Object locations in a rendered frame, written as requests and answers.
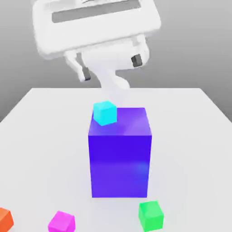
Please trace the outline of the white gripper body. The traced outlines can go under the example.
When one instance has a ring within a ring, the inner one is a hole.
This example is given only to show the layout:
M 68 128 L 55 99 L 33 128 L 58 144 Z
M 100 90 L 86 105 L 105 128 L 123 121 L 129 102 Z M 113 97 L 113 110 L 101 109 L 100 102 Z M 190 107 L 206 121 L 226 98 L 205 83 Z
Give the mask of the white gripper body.
M 37 50 L 45 59 L 161 27 L 154 0 L 36 0 L 32 22 Z

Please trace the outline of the small cyan cube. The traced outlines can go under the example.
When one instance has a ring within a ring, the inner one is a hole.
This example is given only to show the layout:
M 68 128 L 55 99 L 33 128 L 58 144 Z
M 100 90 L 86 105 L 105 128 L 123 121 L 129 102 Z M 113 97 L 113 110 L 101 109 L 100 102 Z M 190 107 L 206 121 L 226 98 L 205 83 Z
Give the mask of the small cyan cube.
M 110 101 L 102 101 L 93 105 L 93 119 L 101 126 L 117 122 L 117 107 Z

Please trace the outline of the small magenta cube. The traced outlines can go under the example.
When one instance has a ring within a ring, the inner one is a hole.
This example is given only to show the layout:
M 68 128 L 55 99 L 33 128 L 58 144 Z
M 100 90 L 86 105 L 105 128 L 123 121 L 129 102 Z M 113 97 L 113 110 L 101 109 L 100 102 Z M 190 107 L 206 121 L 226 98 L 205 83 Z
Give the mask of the small magenta cube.
M 62 211 L 57 211 L 48 224 L 48 232 L 74 232 L 75 229 L 75 216 Z

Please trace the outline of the small green cube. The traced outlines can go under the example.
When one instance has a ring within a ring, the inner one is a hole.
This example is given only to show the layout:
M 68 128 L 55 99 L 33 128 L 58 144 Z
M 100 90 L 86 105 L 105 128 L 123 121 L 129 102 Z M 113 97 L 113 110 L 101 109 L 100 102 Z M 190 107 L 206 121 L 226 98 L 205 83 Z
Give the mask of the small green cube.
M 138 216 L 144 232 L 163 228 L 164 213 L 158 201 L 140 203 Z

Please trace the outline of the small orange cube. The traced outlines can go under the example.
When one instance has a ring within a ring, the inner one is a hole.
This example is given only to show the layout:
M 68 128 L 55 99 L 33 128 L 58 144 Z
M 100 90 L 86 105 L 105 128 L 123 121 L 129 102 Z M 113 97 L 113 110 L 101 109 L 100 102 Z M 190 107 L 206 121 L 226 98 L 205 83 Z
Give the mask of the small orange cube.
M 8 232 L 13 225 L 14 221 L 10 210 L 0 208 L 0 232 Z

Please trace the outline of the large purple box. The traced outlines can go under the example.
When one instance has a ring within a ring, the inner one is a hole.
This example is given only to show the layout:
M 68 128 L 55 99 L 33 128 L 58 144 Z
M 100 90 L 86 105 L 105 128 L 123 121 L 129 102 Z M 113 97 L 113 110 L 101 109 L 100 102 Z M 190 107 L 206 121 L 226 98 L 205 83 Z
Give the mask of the large purple box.
M 152 133 L 145 108 L 118 108 L 117 122 L 90 122 L 88 148 L 94 198 L 145 198 Z

